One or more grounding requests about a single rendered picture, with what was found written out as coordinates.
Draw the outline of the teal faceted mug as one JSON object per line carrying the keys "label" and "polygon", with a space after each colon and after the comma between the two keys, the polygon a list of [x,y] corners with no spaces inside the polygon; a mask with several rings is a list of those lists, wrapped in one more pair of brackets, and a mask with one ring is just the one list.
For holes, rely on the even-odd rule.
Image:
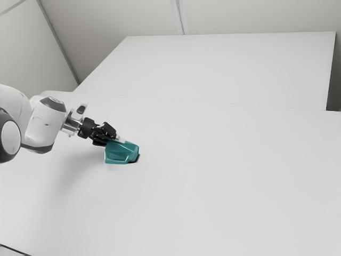
{"label": "teal faceted mug", "polygon": [[108,141],[104,149],[104,161],[107,164],[135,163],[139,156],[139,146],[126,141],[120,143]]}

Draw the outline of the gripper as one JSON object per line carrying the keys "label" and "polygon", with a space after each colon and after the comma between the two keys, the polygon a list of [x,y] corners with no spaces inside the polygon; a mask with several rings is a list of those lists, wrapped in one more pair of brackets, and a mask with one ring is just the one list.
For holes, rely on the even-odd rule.
{"label": "gripper", "polygon": [[126,142],[122,136],[117,134],[115,128],[113,128],[109,123],[104,122],[102,125],[99,125],[88,117],[84,118],[77,135],[83,139],[92,139],[93,145],[100,147],[105,147],[107,141],[115,141],[118,143]]}

